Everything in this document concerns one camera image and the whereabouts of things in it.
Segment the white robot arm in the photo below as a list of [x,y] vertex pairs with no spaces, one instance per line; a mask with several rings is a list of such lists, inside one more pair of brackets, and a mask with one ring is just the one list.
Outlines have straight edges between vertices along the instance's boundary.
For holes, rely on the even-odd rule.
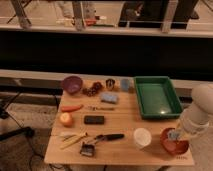
[[201,84],[191,92],[192,103],[180,115],[177,131],[180,137],[194,137],[209,126],[209,116],[213,115],[213,84]]

